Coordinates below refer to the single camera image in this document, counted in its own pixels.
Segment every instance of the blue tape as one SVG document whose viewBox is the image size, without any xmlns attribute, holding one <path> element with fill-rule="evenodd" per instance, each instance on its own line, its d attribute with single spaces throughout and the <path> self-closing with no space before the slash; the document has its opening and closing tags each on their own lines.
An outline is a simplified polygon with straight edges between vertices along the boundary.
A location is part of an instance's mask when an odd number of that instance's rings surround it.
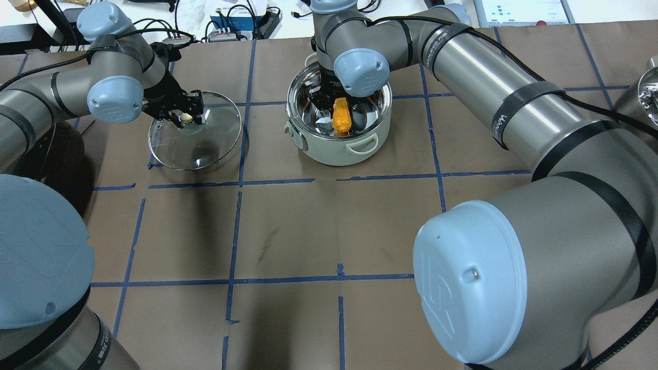
<svg viewBox="0 0 658 370">
<path fill-rule="evenodd" d="M 338 347 L 340 351 L 340 370 L 345 370 L 345 310 L 343 296 L 338 296 Z"/>
<path fill-rule="evenodd" d="M 92 288 L 120 288 L 123 286 L 123 282 L 92 282 Z"/>
<path fill-rule="evenodd" d="M 484 171 L 484 172 L 447 172 L 442 173 L 443 177 L 460 177 L 460 176 L 499 176 L 504 174 L 531 174 L 529 170 L 515 170 L 515 171 Z"/>
<path fill-rule="evenodd" d="M 240 149 L 240 175 L 238 182 L 242 187 L 245 174 L 245 157 L 247 154 L 247 140 L 249 139 L 249 108 L 251 106 L 251 86 L 253 84 L 253 65 L 256 60 L 256 40 L 251 43 L 251 59 L 249 60 L 249 80 L 247 82 L 247 102 L 245 103 L 245 122 L 244 132 L 242 134 L 242 147 Z"/>
<path fill-rule="evenodd" d="M 599 69 L 596 67 L 596 63 L 594 62 L 594 57 L 592 56 L 590 47 L 587 44 L 587 41 L 585 40 L 585 35 L 582 33 L 582 29 L 580 28 L 579 24 L 576 24 L 576 29 L 578 30 L 578 35 L 580 35 L 580 41 L 582 41 L 582 45 L 585 47 L 585 52 L 587 53 L 587 57 L 590 59 L 592 68 L 594 68 L 594 74 L 596 74 L 596 79 L 599 81 L 599 84 L 603 88 L 603 94 L 605 96 L 606 102 L 608 103 L 608 108 L 614 111 L 615 107 L 613 106 L 613 102 L 612 100 L 610 100 L 610 95 L 608 95 L 608 91 L 605 89 L 605 84 L 603 83 L 603 79 L 601 78 L 601 73 L 599 73 Z"/>
<path fill-rule="evenodd" d="M 23 73 L 23 68 L 25 68 L 25 64 L 28 62 L 28 57 L 29 57 L 29 56 L 30 56 L 30 54 L 25 54 L 25 58 L 23 58 L 23 63 L 21 63 L 20 68 L 18 69 L 18 73 L 17 73 L 17 74 L 21 74 L 21 73 Z"/>
<path fill-rule="evenodd" d="M 179 188 L 213 188 L 218 186 L 237 186 L 237 181 L 228 182 L 196 182 L 192 184 L 161 184 L 149 185 L 149 189 L 179 189 Z"/>
<path fill-rule="evenodd" d="M 222 370 L 226 370 L 226 359 L 228 358 L 228 335 L 224 337 L 222 346 Z"/>
<path fill-rule="evenodd" d="M 401 180 L 404 178 L 435 178 L 436 173 L 421 174 L 384 174 L 372 176 L 352 176 L 350 178 L 339 178 L 336 181 L 366 181 L 366 180 Z"/>
<path fill-rule="evenodd" d="M 492 28 L 493 28 L 493 34 L 495 35 L 495 40 L 498 41 L 499 44 L 503 45 L 503 40 L 501 40 L 500 38 L 500 32 L 498 32 L 498 27 L 492 27 Z M 501 55 L 503 55 L 503 57 L 507 58 L 507 56 L 505 55 L 505 53 L 503 53 L 502 50 L 500 51 L 500 53 Z"/>
<path fill-rule="evenodd" d="M 236 277 L 236 261 L 238 260 L 238 236 L 240 235 L 240 211 L 242 209 L 242 192 L 238 192 L 238 202 L 236 204 L 236 221 L 233 227 L 233 248 L 231 251 L 231 269 L 228 273 L 230 280 Z M 228 285 L 228 293 L 226 295 L 226 320 L 231 324 L 239 323 L 239 321 L 231 320 L 231 311 L 233 310 L 233 287 L 234 283 Z"/>
<path fill-rule="evenodd" d="M 404 280 L 412 279 L 414 274 L 381 274 L 381 275 L 320 275 L 314 277 L 284 277 L 284 278 L 234 278 L 210 280 L 165 280 L 165 281 L 131 281 L 126 286 L 192 286 L 192 285 L 231 285 L 231 284 L 288 284 L 291 282 L 326 282 L 355 280 Z M 117 288 L 124 286 L 122 282 L 93 282 L 92 288 Z"/>
<path fill-rule="evenodd" d="M 142 198 L 141 205 L 139 206 L 139 215 L 137 216 L 137 225 L 135 225 L 135 234 L 132 236 L 131 249 L 135 248 L 137 239 L 139 237 L 139 229 L 141 228 L 141 218 L 144 216 L 144 206 L 146 205 L 146 198 Z"/>
<path fill-rule="evenodd" d="M 252 102 L 251 105 L 285 105 L 287 101 L 262 101 L 262 102 Z"/>
<path fill-rule="evenodd" d="M 427 96 L 427 80 L 425 79 L 425 70 L 423 65 L 419 64 L 420 77 L 422 79 L 422 91 L 425 94 L 425 110 L 427 113 L 427 123 L 430 131 L 430 141 L 432 142 L 432 156 L 434 157 L 434 166 L 436 167 L 436 179 L 439 184 L 439 198 L 441 200 L 441 211 L 446 212 L 445 194 L 443 193 L 443 180 L 441 179 L 441 167 L 439 166 L 439 157 L 436 153 L 436 140 L 434 138 L 434 124 L 432 123 L 432 110 L 430 109 L 430 98 Z"/>
<path fill-rule="evenodd" d="M 228 275 L 230 279 L 236 277 L 236 261 L 238 259 L 238 236 L 240 234 L 241 209 L 242 209 L 242 192 L 238 192 L 238 202 L 236 204 L 236 221 L 233 227 L 233 250 L 231 252 L 231 271 Z"/>
<path fill-rule="evenodd" d="M 159 184 L 149 185 L 149 189 L 173 189 L 173 188 L 214 188 L 219 186 L 248 186 L 248 185 L 271 185 L 271 184 L 301 184 L 313 182 L 314 178 L 289 178 L 283 180 L 254 180 L 254 181 L 227 181 L 227 182 L 196 182 L 191 184 Z"/>
<path fill-rule="evenodd" d="M 313 182 L 314 178 L 291 178 L 285 180 L 256 180 L 256 181 L 243 181 L 243 185 L 271 185 L 271 184 L 302 184 L 306 182 Z"/>
<path fill-rule="evenodd" d="M 133 182 L 130 185 L 123 185 L 123 186 L 97 186 L 97 187 L 93 188 L 92 190 L 94 192 L 113 192 L 113 191 L 117 191 L 117 190 L 132 189 L 132 188 L 135 187 L 135 185 L 137 185 L 137 184 L 135 182 Z"/>
<path fill-rule="evenodd" d="M 126 276 L 124 277 L 124 283 L 121 288 L 121 297 L 119 298 L 119 307 L 116 310 L 116 319 L 114 320 L 114 330 L 112 334 L 116 338 L 119 333 L 119 324 L 121 323 L 121 314 L 123 313 L 123 305 L 126 301 L 126 291 L 128 290 L 128 279 L 130 278 L 130 270 L 132 269 L 132 259 L 135 256 L 135 250 L 130 250 L 130 256 L 128 257 L 128 266 L 126 267 Z"/>
</svg>

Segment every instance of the black cable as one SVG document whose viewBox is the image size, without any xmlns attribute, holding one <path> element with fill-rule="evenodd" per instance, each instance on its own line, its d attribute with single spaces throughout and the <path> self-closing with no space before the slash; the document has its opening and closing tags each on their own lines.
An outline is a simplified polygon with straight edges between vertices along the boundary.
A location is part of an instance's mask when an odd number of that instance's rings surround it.
<svg viewBox="0 0 658 370">
<path fill-rule="evenodd" d="M 206 24 L 205 37 L 204 37 L 206 40 L 208 39 L 208 26 L 210 26 L 213 23 L 215 24 L 215 26 L 217 26 L 218 29 L 220 28 L 219 23 L 215 22 L 214 20 L 208 22 L 208 24 Z"/>
<path fill-rule="evenodd" d="M 309 12 L 306 14 L 299 14 L 298 12 L 291 12 L 290 15 L 294 16 L 295 18 L 304 18 L 305 16 L 309 16 L 313 14 L 313 12 Z"/>
<path fill-rule="evenodd" d="M 126 33 L 123 33 L 123 34 L 119 34 L 119 35 L 116 36 L 116 39 L 118 40 L 120 38 L 125 38 L 125 37 L 132 36 L 132 35 L 145 34 L 147 32 L 171 32 L 173 34 L 185 35 L 190 39 L 186 43 L 182 43 L 180 45 L 175 45 L 174 49 L 183 49 L 185 47 L 190 46 L 193 43 L 200 42 L 200 41 L 194 39 L 193 34 L 189 34 L 185 31 L 181 31 L 181 30 L 172 30 L 171 28 L 148 28 L 148 29 L 144 29 L 144 30 L 135 30 L 135 31 L 130 31 L 130 32 L 126 32 Z"/>
<path fill-rule="evenodd" d="M 425 20 L 429 22 L 434 22 L 434 23 L 440 23 L 440 24 L 445 24 L 449 25 L 452 24 L 452 22 L 446 21 L 446 20 L 440 20 L 436 18 L 430 18 L 430 17 L 423 17 L 423 16 L 391 16 L 391 17 L 385 17 L 381 18 L 378 20 L 375 20 L 374 22 L 371 22 L 370 25 L 374 25 L 377 23 L 385 22 L 387 20 Z M 506 57 L 510 58 L 512 62 L 514 62 L 516 65 L 518 65 L 523 71 L 531 75 L 534 79 L 537 81 L 545 81 L 543 77 L 541 77 L 537 72 L 533 71 L 529 66 L 525 65 L 516 55 L 512 54 L 506 47 L 502 46 L 498 41 L 490 38 L 487 35 L 484 35 L 476 30 L 473 30 L 472 28 L 466 30 L 466 32 L 481 38 L 488 43 L 492 44 L 494 47 L 499 49 Z M 583 101 L 577 100 L 574 97 L 571 97 L 567 95 L 566 93 L 560 93 L 558 94 L 562 99 L 565 101 L 568 101 L 569 103 L 572 103 L 573 105 L 577 107 L 581 107 L 583 109 L 586 109 L 588 111 L 598 113 L 600 115 L 605 115 L 617 120 L 620 120 L 622 122 L 628 123 L 629 125 L 641 130 L 642 132 L 645 132 L 654 138 L 658 139 L 658 130 L 632 118 L 626 115 L 623 115 L 618 112 L 611 111 L 609 109 L 597 107 L 595 105 L 587 104 L 584 103 Z M 619 338 L 615 343 L 610 345 L 605 351 L 603 351 L 600 355 L 596 356 L 593 360 L 591 360 L 589 363 L 585 364 L 581 369 L 582 370 L 594 370 L 598 368 L 602 363 L 606 362 L 609 360 L 611 357 L 619 353 L 621 350 L 623 350 L 627 345 L 629 345 L 635 338 L 637 338 L 641 333 L 643 333 L 649 326 L 654 322 L 656 319 L 656 316 L 658 315 L 658 300 L 655 301 L 655 303 L 642 315 L 640 320 L 638 320 L 635 325 L 633 325 L 621 338 Z"/>
<path fill-rule="evenodd" d="M 29 70 L 27 72 L 23 72 L 23 73 L 15 76 L 15 77 L 12 77 L 9 81 L 2 84 L 2 86 L 0 86 L 0 92 L 3 91 L 5 88 L 7 88 L 7 86 L 13 84 L 14 82 L 20 80 L 23 77 L 27 77 L 31 74 L 43 72 L 44 70 L 49 70 L 49 69 L 52 69 L 52 68 L 59 68 L 61 66 L 66 66 L 66 65 L 71 65 L 75 62 L 79 62 L 81 60 L 86 59 L 90 55 L 91 55 L 91 51 L 88 51 L 88 52 L 84 53 L 83 55 L 80 55 L 79 57 L 69 59 L 67 61 L 63 61 L 63 62 L 55 63 L 53 65 L 43 66 L 43 67 L 35 68 L 33 70 Z"/>
<path fill-rule="evenodd" d="M 645 313 L 635 325 L 633 325 L 621 338 L 609 346 L 605 351 L 601 352 L 598 356 L 593 358 L 590 362 L 582 367 L 582 370 L 594 370 L 601 366 L 602 363 L 609 360 L 614 355 L 618 354 L 627 345 L 629 345 L 635 338 L 644 332 L 649 325 L 655 320 L 658 315 L 658 300 L 653 303 L 647 313 Z"/>
<path fill-rule="evenodd" d="M 365 7 L 361 8 L 361 9 L 359 9 L 359 11 L 362 12 L 362 13 L 372 13 L 372 12 L 376 11 L 377 9 L 379 9 L 380 6 L 382 6 L 382 0 L 371 0 L 370 3 L 368 3 L 368 5 L 366 5 Z"/>
<path fill-rule="evenodd" d="M 433 22 L 433 23 L 438 23 L 438 24 L 443 24 L 446 26 L 449 26 L 450 24 L 453 24 L 452 22 L 448 20 L 442 20 L 442 19 L 437 19 L 437 18 L 431 18 L 428 16 L 387 16 L 384 18 L 379 18 L 378 20 L 374 20 L 372 22 L 369 22 L 368 25 L 372 26 L 378 23 L 382 22 L 387 22 L 387 21 L 392 21 L 392 20 L 423 20 L 427 22 Z M 545 81 L 543 77 L 541 77 L 537 72 L 533 71 L 529 66 L 527 66 L 525 63 L 523 63 L 516 55 L 514 55 L 511 51 L 509 51 L 505 46 L 501 45 L 498 41 L 492 39 L 491 37 L 478 32 L 472 28 L 469 28 L 465 32 L 468 32 L 469 34 L 472 34 L 480 39 L 483 39 L 484 41 L 492 44 L 496 49 L 500 50 L 506 57 L 508 57 L 512 62 L 514 62 L 517 66 L 519 66 L 523 71 L 528 73 L 531 77 L 536 79 L 537 81 Z M 605 109 L 601 107 L 596 107 L 595 105 L 587 104 L 583 101 L 580 101 L 574 97 L 571 97 L 567 95 L 566 93 L 560 93 L 557 94 L 559 97 L 564 99 L 565 101 L 568 101 L 569 103 L 581 107 L 585 110 L 608 116 L 616 120 L 620 120 L 622 122 L 625 122 L 629 124 L 630 126 L 633 126 L 634 128 L 637 128 L 638 130 L 641 130 L 642 132 L 645 132 L 646 134 L 651 135 L 655 139 L 658 140 L 658 130 L 656 130 L 653 127 L 650 127 L 632 117 L 629 117 L 627 115 L 623 115 L 618 112 L 611 111 L 610 109 Z"/>
<path fill-rule="evenodd" d="M 155 18 L 142 18 L 142 19 L 140 19 L 140 20 L 137 20 L 137 21 L 133 22 L 132 24 L 133 24 L 133 26 L 136 26 L 137 23 L 146 22 L 147 20 L 157 20 L 157 21 L 159 21 L 160 24 L 162 24 L 163 26 L 168 27 L 168 28 L 173 28 L 173 27 L 171 26 L 171 24 L 170 24 L 169 22 L 167 22 L 166 20 L 164 20 L 164 19 L 155 19 Z"/>
<path fill-rule="evenodd" d="M 62 10 L 62 8 L 57 3 L 57 0 L 53 0 L 53 3 L 55 3 L 55 6 L 56 6 L 57 10 L 60 12 L 60 14 L 62 14 L 62 17 L 64 17 L 64 20 L 66 21 L 66 25 L 68 26 L 68 29 L 71 31 L 71 35 L 73 36 L 73 42 L 76 45 L 76 51 L 80 50 L 80 43 L 78 42 L 78 36 L 76 36 L 75 30 L 73 30 L 73 27 L 71 27 L 71 23 L 69 23 L 66 15 L 64 14 L 64 11 Z M 62 40 L 62 45 L 64 44 L 65 40 L 66 40 L 66 37 L 64 37 L 64 39 Z"/>
<path fill-rule="evenodd" d="M 174 5 L 174 28 L 178 31 L 178 4 L 180 0 L 176 0 L 176 5 Z"/>
<path fill-rule="evenodd" d="M 230 9 L 228 9 L 228 13 L 226 13 L 226 18 L 230 18 L 231 11 L 237 8 L 245 8 L 247 9 L 247 12 L 249 12 L 249 15 L 251 15 L 251 21 L 253 23 L 253 31 L 251 33 L 253 34 L 253 38 L 255 39 L 256 35 L 258 34 L 257 25 L 256 25 L 256 16 L 251 12 L 251 9 L 247 8 L 245 5 L 242 4 L 233 5 L 232 7 L 230 7 Z"/>
<path fill-rule="evenodd" d="M 221 28 L 226 28 L 228 31 L 231 31 L 231 27 L 228 24 L 228 19 L 222 14 L 222 12 L 217 12 L 217 14 L 219 14 L 219 19 L 222 20 Z"/>
<path fill-rule="evenodd" d="M 150 25 L 152 25 L 152 24 L 154 24 L 154 23 L 159 23 L 162 27 L 165 27 L 165 28 L 171 28 L 171 25 L 167 26 L 167 24 L 169 24 L 169 23 L 165 24 L 165 22 L 163 22 L 162 20 L 154 19 L 154 20 L 152 20 L 151 22 L 148 22 L 148 23 L 146 24 L 146 26 L 144 26 L 144 27 L 142 28 L 142 30 L 148 28 Z M 168 38 L 171 38 L 171 32 L 167 32 L 167 33 L 166 33 L 166 36 L 167 36 Z"/>
</svg>

